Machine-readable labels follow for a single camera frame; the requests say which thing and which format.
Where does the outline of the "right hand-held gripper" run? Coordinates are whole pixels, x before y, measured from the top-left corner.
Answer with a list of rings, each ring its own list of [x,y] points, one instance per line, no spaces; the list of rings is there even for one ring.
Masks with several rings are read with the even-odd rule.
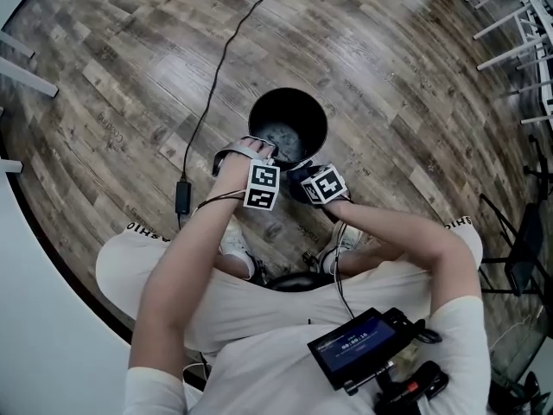
[[[314,165],[306,162],[288,171],[287,180],[291,197],[310,206],[326,205],[347,192],[344,178],[331,163]]]

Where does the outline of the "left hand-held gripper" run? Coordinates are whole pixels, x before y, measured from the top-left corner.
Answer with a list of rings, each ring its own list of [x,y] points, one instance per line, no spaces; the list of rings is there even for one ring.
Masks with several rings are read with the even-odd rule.
[[[271,211],[279,189],[280,169],[261,160],[251,160],[243,207]]]

